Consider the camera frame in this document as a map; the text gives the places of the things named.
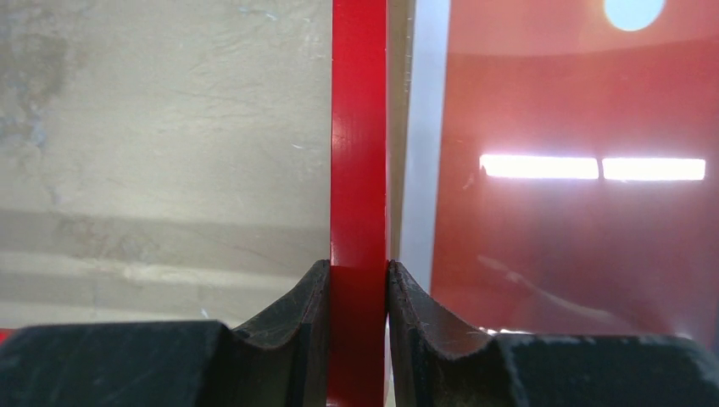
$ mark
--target red panel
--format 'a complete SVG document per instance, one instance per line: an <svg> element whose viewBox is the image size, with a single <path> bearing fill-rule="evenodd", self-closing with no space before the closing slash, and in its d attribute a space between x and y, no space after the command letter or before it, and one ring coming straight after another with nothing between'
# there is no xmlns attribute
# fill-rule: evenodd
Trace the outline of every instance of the red panel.
<svg viewBox="0 0 719 407"><path fill-rule="evenodd" d="M384 403L387 5L334 0L328 404Z"/></svg>
<svg viewBox="0 0 719 407"><path fill-rule="evenodd" d="M11 333L13 332L5 329L0 329L0 343L3 343L3 341L7 339Z"/></svg>
<svg viewBox="0 0 719 407"><path fill-rule="evenodd" d="M719 3L625 32L602 2L454 0L432 294L470 323L675 333L719 306ZM483 153L706 159L697 182L528 181Z"/></svg>

